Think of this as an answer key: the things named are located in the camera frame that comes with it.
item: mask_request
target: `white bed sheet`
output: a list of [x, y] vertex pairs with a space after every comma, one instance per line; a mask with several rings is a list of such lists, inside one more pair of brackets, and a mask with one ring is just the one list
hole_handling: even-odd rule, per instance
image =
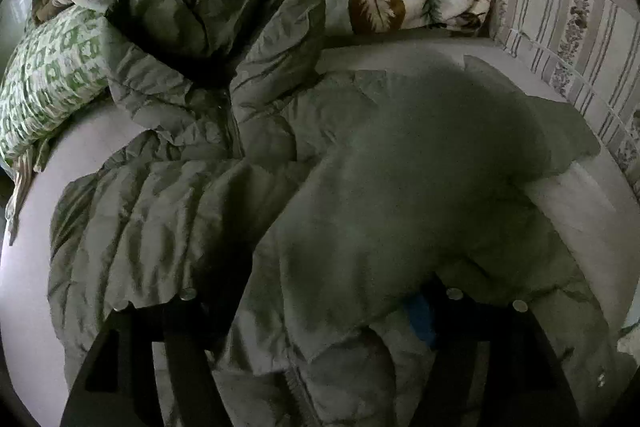
[[[326, 50], [319, 70], [387, 69], [412, 74], [438, 61], [463, 64], [465, 54], [494, 65], [525, 92], [557, 100], [519, 62], [485, 39], [433, 39], [408, 32], [399, 42]], [[111, 103], [73, 124], [38, 174], [20, 214], [12, 247], [0, 258], [0, 325], [14, 388], [42, 427], [57, 427], [68, 396], [63, 349], [49, 317], [49, 222], [68, 182], [94, 172], [142, 127]], [[605, 150], [569, 172], [529, 187], [529, 194], [575, 251], [612, 325], [621, 325], [640, 266], [640, 208], [622, 173]]]

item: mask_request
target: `bed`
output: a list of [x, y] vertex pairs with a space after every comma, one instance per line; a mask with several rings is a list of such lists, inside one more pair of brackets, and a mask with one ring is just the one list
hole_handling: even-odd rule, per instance
[[[488, 64], [527, 94], [564, 101], [567, 93], [549, 77], [543, 77], [544, 68], [540, 74], [532, 71], [535, 68], [531, 61], [538, 60], [537, 55], [533, 58], [531, 54], [535, 39], [522, 44], [521, 38], [518, 45], [523, 47], [514, 47], [513, 28], [500, 31], [506, 26], [499, 11], [494, 14], [493, 24], [494, 39], [440, 38], [416, 29], [382, 40], [364, 39], [357, 45], [328, 48], [322, 52], [318, 71], [379, 68], [411, 73], [417, 68], [429, 70], [439, 63], [453, 63], [460, 68], [471, 63], [478, 68]], [[522, 28], [517, 30], [526, 33]], [[470, 62], [468, 57], [480, 62]], [[628, 108], [621, 110], [629, 113]], [[597, 120], [601, 117], [600, 112], [587, 115], [597, 128], [602, 124]], [[58, 424], [68, 393], [63, 350], [52, 329], [43, 291], [49, 274], [50, 217], [69, 182], [94, 172], [143, 131], [110, 100], [94, 102], [77, 113], [52, 150], [47, 168], [34, 178], [26, 195], [20, 227], [27, 232], [18, 233], [12, 246], [5, 238], [0, 258], [2, 342], [13, 385], [43, 427]], [[640, 276], [640, 207], [637, 192], [634, 194], [631, 188], [637, 182], [637, 156], [623, 154], [626, 138], [625, 135], [611, 146], [611, 136], [600, 136], [605, 146], [599, 155], [574, 162], [567, 172], [527, 188], [529, 198], [551, 220], [575, 255], [614, 332], [640, 319], [640, 301], [634, 301]], [[632, 127], [628, 138], [636, 147]]]

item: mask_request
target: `silver bolt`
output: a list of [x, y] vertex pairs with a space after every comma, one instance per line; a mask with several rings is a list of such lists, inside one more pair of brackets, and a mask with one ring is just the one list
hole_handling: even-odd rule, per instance
[[527, 303], [525, 301], [521, 301], [521, 300], [515, 300], [511, 303], [511, 306], [513, 306], [513, 309], [516, 310], [519, 313], [526, 313], [529, 310], [529, 307], [527, 306]]
[[462, 293], [462, 290], [459, 288], [449, 288], [447, 290], [447, 297], [452, 301], [462, 301], [464, 296], [465, 295]]
[[113, 310], [117, 311], [117, 312], [123, 312], [124, 310], [127, 309], [127, 307], [129, 307], [130, 302], [127, 301], [127, 299], [124, 299], [122, 301], [118, 301], [113, 305]]
[[193, 301], [198, 296], [198, 292], [195, 288], [185, 288], [180, 292], [181, 301]]

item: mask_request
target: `striped fabric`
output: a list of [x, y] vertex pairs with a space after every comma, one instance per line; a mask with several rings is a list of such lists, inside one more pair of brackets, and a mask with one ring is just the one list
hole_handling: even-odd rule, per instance
[[640, 23], [610, 0], [497, 0], [490, 32], [580, 111], [640, 198]]

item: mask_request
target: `heart-shaped leaf print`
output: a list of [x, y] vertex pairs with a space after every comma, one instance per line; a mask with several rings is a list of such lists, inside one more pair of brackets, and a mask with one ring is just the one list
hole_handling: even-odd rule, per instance
[[399, 30], [405, 15], [402, 0], [349, 0], [349, 19], [356, 35]]

